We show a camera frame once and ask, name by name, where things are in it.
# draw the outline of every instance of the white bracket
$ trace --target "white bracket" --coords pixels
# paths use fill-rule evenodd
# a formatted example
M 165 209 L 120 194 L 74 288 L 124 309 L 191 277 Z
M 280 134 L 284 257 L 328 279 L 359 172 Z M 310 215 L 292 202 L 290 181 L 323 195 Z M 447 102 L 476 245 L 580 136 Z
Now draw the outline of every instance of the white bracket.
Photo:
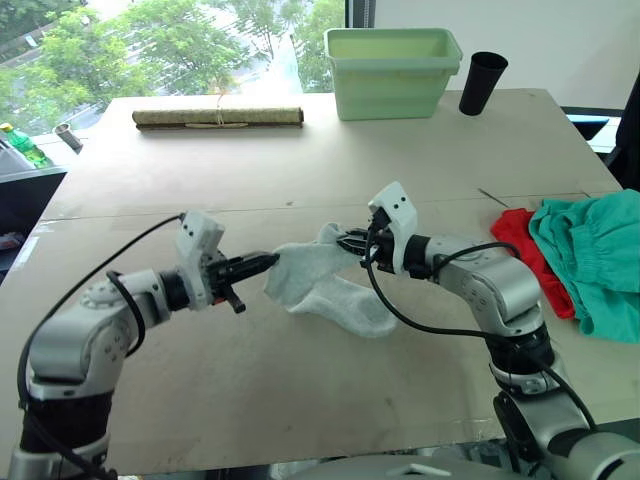
M 387 185 L 369 202 L 372 213 L 378 208 L 382 208 L 391 220 L 389 230 L 393 233 L 393 272 L 396 275 L 408 275 L 403 267 L 404 251 L 418 228 L 416 209 L 399 182 Z
M 189 296 L 189 308 L 202 310 L 213 303 L 206 266 L 222 260 L 218 244 L 224 226 L 204 212 L 190 210 L 176 237 L 179 273 Z

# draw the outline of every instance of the red cloth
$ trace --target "red cloth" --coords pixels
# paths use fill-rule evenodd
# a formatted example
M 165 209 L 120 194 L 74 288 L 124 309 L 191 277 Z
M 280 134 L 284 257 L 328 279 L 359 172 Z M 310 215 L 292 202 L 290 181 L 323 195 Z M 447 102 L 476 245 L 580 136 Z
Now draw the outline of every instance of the red cloth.
M 522 261 L 533 270 L 556 315 L 560 318 L 573 318 L 576 311 L 571 297 L 529 234 L 529 220 L 533 213 L 524 208 L 505 210 L 491 227 L 491 233 L 501 242 L 518 247 Z

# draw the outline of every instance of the rolled mat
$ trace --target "rolled mat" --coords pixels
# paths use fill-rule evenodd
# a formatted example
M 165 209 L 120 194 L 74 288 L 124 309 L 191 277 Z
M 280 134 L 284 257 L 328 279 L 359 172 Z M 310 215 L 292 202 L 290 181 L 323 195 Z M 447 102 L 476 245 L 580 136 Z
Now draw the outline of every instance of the rolled mat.
M 302 127 L 300 107 L 144 109 L 131 115 L 140 130 L 155 128 Z

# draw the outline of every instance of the light green plastic bin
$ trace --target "light green plastic bin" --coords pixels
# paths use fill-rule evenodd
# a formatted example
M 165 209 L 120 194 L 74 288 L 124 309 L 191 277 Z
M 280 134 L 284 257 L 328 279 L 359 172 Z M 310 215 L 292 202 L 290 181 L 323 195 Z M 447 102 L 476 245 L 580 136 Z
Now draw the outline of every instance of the light green plastic bin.
M 443 28 L 333 28 L 324 44 L 341 120 L 430 117 L 462 59 Z

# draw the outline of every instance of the green cloth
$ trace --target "green cloth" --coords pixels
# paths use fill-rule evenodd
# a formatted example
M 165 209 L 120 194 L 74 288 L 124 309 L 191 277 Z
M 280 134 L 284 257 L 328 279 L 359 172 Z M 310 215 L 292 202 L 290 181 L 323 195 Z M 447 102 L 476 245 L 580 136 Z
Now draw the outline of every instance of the green cloth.
M 586 335 L 640 342 L 640 193 L 544 200 L 529 232 Z

